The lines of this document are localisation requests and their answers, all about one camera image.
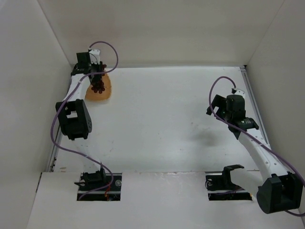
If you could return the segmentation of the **dark red fake grapes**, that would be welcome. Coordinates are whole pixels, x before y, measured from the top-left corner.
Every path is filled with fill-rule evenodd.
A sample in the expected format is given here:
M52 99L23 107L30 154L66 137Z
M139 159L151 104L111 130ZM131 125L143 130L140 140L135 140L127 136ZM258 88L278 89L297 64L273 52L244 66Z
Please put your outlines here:
M98 82L92 83L91 85L92 85L91 90L94 93L102 94L105 91L105 86L104 86L103 81L98 81Z

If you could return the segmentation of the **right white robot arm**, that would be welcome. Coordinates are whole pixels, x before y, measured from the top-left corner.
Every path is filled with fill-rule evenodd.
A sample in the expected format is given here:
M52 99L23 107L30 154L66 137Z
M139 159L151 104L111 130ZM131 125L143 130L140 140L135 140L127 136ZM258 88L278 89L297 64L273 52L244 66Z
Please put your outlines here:
M242 165L226 166L223 169L224 183L232 188L239 186L254 195L261 210L275 213L300 207L303 179L297 172L292 173L289 163L271 152L264 141L258 124L246 117L244 93L238 92L227 97L216 95L209 99L207 115L228 125L228 129L245 147L258 167L258 178L246 171Z

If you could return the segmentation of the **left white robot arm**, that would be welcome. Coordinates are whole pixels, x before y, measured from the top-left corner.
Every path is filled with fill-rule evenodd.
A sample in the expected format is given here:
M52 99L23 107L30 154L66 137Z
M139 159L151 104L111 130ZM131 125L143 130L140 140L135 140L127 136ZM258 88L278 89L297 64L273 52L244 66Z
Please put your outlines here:
M76 183L82 191L108 184L103 166L85 143L92 132L92 119L85 99L100 101L109 96L105 68L106 65L100 60L100 50L90 48L86 52L77 53L68 93L55 105L55 120L59 121L62 134L75 146L70 152L82 157L83 174Z

